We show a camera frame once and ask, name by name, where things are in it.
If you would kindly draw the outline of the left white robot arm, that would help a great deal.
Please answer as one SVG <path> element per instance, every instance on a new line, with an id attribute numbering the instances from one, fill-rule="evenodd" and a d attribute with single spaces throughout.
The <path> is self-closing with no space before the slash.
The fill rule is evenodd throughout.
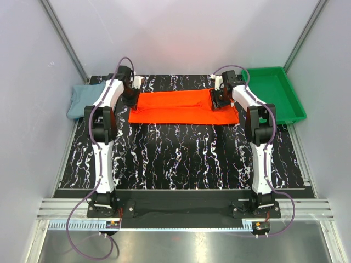
<path id="1" fill-rule="evenodd" d="M 88 194 L 89 218 L 111 218 L 121 212 L 112 172 L 112 149 L 118 133 L 114 111 L 119 100 L 125 106 L 137 109 L 143 83 L 144 78 L 135 75 L 132 68 L 118 66 L 97 101 L 84 108 L 95 161 L 95 184 L 92 193 Z"/>

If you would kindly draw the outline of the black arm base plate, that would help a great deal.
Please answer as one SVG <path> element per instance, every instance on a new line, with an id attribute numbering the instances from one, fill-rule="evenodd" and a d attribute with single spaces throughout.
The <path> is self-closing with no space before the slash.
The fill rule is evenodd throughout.
<path id="1" fill-rule="evenodd" d="M 198 230 L 279 219 L 281 212 L 273 194 L 260 197 L 251 190 L 116 190 L 93 194 L 87 216 L 122 218 L 124 228 Z"/>

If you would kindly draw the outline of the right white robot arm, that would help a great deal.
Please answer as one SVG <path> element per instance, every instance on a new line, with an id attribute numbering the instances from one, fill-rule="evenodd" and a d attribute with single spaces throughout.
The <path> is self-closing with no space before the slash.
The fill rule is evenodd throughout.
<path id="1" fill-rule="evenodd" d="M 212 74 L 214 88 L 210 90 L 212 109 L 220 110 L 237 102 L 246 112 L 245 137 L 253 154 L 251 196 L 242 213 L 266 216 L 274 208 L 275 197 L 271 181 L 271 152 L 276 134 L 276 107 L 259 99 L 248 82 L 238 79 L 235 71 Z"/>

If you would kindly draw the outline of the orange t shirt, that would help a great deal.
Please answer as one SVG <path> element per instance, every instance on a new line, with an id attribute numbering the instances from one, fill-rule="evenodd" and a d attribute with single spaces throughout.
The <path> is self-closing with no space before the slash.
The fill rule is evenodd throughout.
<path id="1" fill-rule="evenodd" d="M 130 110 L 129 123 L 139 124 L 238 124 L 235 107 L 213 110 L 211 89 L 141 93 L 135 110 Z"/>

